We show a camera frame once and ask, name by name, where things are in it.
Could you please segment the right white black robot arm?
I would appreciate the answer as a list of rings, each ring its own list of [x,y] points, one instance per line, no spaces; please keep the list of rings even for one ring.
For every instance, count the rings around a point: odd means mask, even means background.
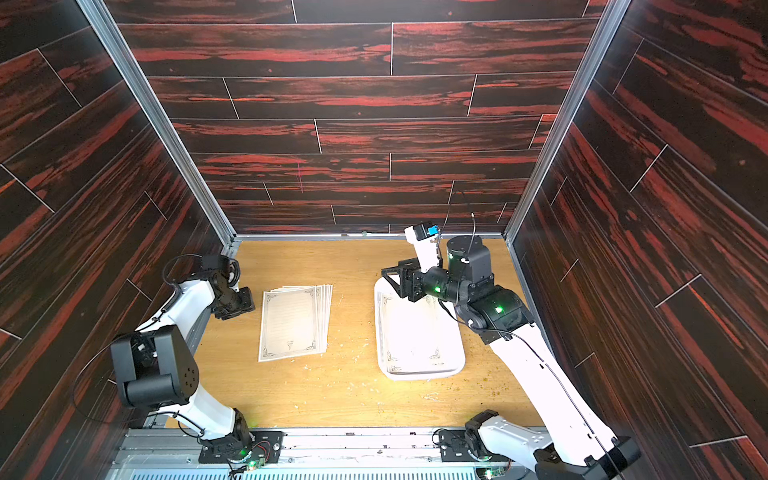
[[[485,410],[464,428],[471,457],[504,457],[539,479],[615,479],[641,457],[636,441],[620,436],[589,407],[555,360],[520,297],[495,281],[491,253],[476,235],[440,248],[437,225],[405,229],[415,257],[381,271],[402,299],[435,298],[448,316],[476,333],[506,365],[546,427],[537,432]]]

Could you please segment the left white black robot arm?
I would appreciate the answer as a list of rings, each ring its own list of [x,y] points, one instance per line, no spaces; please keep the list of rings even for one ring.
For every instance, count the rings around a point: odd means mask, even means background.
[[[115,339],[110,355],[123,405],[179,419],[197,432],[205,452],[225,462],[247,461],[255,448],[243,414],[216,400],[201,384],[187,343],[201,314],[229,320],[255,309],[250,289],[239,288],[239,262],[225,255],[195,254],[198,266],[181,280],[162,271],[171,298],[135,331]]]

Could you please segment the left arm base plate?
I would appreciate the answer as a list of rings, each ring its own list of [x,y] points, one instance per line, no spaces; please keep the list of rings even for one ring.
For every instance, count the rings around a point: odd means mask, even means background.
[[[285,432],[251,430],[244,440],[228,435],[215,440],[202,440],[200,464],[249,465],[261,468],[279,461]]]

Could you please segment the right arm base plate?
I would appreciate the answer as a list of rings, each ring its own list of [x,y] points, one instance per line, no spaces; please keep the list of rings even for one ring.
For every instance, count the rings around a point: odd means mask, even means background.
[[[433,431],[431,440],[439,450],[444,463],[509,463],[510,459],[496,454],[474,454],[470,451],[463,429],[438,428]]]

